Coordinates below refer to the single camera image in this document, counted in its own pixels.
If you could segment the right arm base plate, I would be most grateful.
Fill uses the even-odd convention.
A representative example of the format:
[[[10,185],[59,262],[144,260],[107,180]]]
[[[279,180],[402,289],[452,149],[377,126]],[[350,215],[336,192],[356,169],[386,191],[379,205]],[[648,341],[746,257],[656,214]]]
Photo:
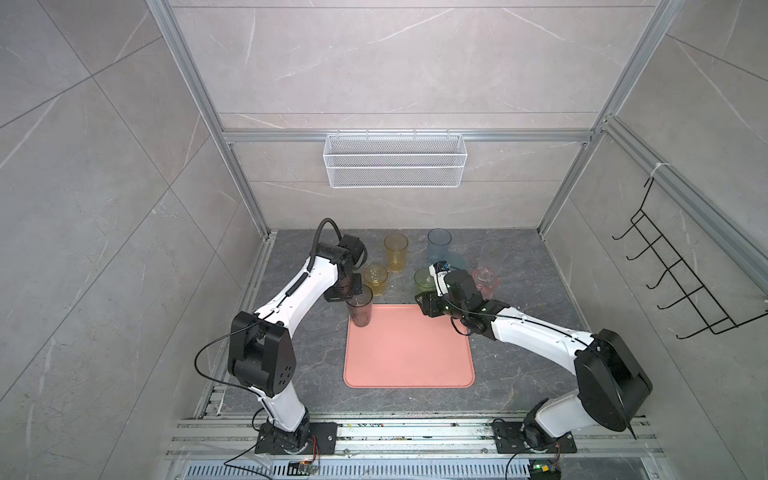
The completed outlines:
[[[499,454],[577,452],[575,441],[570,433],[553,438],[533,425],[524,422],[508,422],[500,418],[492,420],[489,426]]]

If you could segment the pink plastic tray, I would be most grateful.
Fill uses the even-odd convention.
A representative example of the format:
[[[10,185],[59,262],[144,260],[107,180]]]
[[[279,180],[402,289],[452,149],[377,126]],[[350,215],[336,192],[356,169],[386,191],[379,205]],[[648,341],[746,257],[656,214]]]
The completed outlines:
[[[468,388],[475,370],[469,338],[448,316],[379,304],[368,325],[348,325],[343,378],[351,388]]]

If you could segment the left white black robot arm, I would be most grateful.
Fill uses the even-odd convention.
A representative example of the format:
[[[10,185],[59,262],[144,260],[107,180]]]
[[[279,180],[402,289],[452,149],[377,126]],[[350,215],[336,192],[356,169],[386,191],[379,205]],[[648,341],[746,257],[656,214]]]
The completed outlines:
[[[322,219],[306,261],[290,282],[256,311],[239,312],[230,332],[209,343],[228,342],[226,370],[232,380],[196,370],[216,384],[256,395],[267,415],[260,437],[274,439],[288,453],[301,452],[311,441],[309,412],[293,385],[293,335],[319,299],[346,302],[362,294],[358,269],[366,260],[359,237],[342,234],[334,220]]]

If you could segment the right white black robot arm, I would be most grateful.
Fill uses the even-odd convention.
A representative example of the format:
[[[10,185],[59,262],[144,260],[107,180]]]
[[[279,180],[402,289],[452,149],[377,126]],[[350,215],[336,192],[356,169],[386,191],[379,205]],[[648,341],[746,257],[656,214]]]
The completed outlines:
[[[543,452],[584,427],[630,431],[631,420],[653,384],[622,337],[568,329],[537,319],[510,304],[486,299],[473,277],[445,261],[428,267],[435,289],[415,296],[422,314],[447,316],[464,336],[480,335],[533,352],[567,370],[577,388],[544,399],[526,415],[518,437],[528,450]]]

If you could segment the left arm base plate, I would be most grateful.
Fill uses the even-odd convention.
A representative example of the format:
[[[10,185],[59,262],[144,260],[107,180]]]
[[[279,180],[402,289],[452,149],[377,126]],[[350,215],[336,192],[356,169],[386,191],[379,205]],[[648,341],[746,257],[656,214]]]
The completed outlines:
[[[304,422],[295,432],[287,432],[265,422],[259,427],[255,452],[332,455],[335,453],[338,427],[333,422]]]

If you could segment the dark grey tall glass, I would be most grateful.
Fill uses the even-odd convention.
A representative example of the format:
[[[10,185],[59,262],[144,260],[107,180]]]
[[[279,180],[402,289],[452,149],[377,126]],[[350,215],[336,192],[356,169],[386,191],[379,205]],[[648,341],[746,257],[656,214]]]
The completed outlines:
[[[363,328],[370,324],[372,317],[372,303],[360,303],[358,301],[348,301],[347,308],[349,319],[353,325]]]

